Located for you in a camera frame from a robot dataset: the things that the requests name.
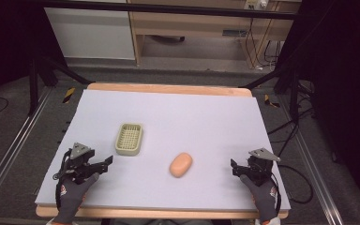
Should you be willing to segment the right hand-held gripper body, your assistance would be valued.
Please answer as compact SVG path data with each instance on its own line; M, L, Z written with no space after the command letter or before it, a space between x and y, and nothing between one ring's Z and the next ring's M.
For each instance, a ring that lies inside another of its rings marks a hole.
M280 162L280 157L274 155L265 148L249 151L247 159L249 166L249 179L256 185L261 186L271 178L274 162Z

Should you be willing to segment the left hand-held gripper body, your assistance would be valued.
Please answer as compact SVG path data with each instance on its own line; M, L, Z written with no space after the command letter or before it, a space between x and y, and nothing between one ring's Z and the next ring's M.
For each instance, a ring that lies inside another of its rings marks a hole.
M88 169L93 165L89 163L89 159L94 155L95 151L92 148L75 142L73 147L69 148L64 154L60 170L53 176L53 179L63 180L67 177L76 184L83 183L87 178L93 175L88 172Z

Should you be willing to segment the orange bread roll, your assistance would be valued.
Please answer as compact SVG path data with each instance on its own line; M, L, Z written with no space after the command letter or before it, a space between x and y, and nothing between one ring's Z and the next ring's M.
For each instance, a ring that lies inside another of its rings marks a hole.
M182 177L192 165L193 158L188 153L179 154L171 163L170 174L176 178Z

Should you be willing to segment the yellow black floor tape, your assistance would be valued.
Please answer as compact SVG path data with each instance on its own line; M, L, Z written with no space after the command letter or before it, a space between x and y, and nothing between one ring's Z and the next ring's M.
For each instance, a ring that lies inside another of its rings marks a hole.
M62 102L63 102L63 103L68 103L69 100L70 100L70 98L71 98L71 96L73 95L74 91L75 91L75 87L70 87L70 88L67 90L67 92L66 92L66 94L65 94L65 97L64 97L64 99L63 99Z
M269 95L264 95L264 104L265 105L269 105L275 108L280 108L280 104L277 102L273 102L270 100L271 98L269 97Z

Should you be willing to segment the black metal stand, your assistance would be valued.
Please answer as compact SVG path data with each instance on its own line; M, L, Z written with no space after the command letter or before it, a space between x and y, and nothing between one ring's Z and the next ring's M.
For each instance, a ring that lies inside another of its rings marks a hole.
M74 71L70 70L67 66L64 66L47 56L34 57L29 64L29 86L30 86L30 109L29 115L32 115L38 107L38 77L44 81L47 86L55 86L58 81L53 74L53 71L57 69L66 74L73 80L81 84L90 84L93 81L87 80L84 77L78 75Z
M276 68L274 71L268 73L267 75L264 75L263 77L259 78L254 82L242 85L242 88L251 90L258 85L268 82L275 77L278 77L277 83L274 87L274 91L276 94L284 94L288 88L291 88L289 113L292 120L298 121L298 74L296 66L292 66L291 64L289 64L288 66L283 65L280 68Z

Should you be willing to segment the black curtain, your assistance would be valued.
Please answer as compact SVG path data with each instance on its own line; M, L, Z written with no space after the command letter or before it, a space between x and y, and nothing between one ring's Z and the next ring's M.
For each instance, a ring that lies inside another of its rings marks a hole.
M17 0L0 0L0 86L24 77L35 44L43 55L64 65L64 55L43 7Z
M333 150L360 189L360 0L301 0L303 21L293 23L284 60L295 57L302 79L313 82L313 105Z

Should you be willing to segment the white cabinet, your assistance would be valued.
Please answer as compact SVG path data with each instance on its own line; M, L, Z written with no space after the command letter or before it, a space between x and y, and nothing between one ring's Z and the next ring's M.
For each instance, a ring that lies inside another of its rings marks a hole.
M45 11L66 58L135 59L126 12L49 7Z

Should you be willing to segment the wooden desk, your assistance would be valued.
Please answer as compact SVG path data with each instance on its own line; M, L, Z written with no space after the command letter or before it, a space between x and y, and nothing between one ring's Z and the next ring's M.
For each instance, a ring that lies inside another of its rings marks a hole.
M245 9L246 0L127 0L130 4ZM296 13L302 0L268 0L265 10ZM208 37L235 38L241 46L247 64L255 68L263 60L261 55L270 41L284 41L293 25L291 20L250 19L237 17L145 13L129 14L133 37Z

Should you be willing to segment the white power strip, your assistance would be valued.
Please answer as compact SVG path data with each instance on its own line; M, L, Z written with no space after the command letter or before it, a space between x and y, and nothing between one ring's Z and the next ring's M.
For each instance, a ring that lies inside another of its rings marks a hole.
M268 0L246 0L245 9L265 10L267 5Z

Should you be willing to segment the metal floor rail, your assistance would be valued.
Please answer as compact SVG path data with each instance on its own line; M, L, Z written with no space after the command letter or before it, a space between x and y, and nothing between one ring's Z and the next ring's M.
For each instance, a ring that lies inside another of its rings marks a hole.
M37 97L37 105L35 106L34 110L27 115L22 124L22 127L17 132L3 158L0 160L0 187L5 180L13 162L23 148L25 141L27 140L41 112L43 111L46 102L49 100L52 90L52 87L43 88L41 96Z
M318 198L322 211L328 221L329 225L343 225L343 219L338 211L338 208L332 198L332 195L323 180L312 155L309 153L307 143L300 130L295 135L296 145L301 155L301 159L307 169L311 185L314 189L315 196Z

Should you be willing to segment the black horizontal frame bar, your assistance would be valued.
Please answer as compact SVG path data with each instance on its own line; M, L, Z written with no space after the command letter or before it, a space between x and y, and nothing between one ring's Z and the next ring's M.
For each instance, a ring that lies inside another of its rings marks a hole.
M93 10L112 10L130 11L145 13L167 13L203 16L221 16L237 18L259 18L277 20L296 20L299 14L292 12L260 11L248 9L220 9L217 7L186 7L186 6L167 6L151 4L128 4L128 3L107 3L73 0L37 0L38 4L47 8L71 8L71 9L93 9Z

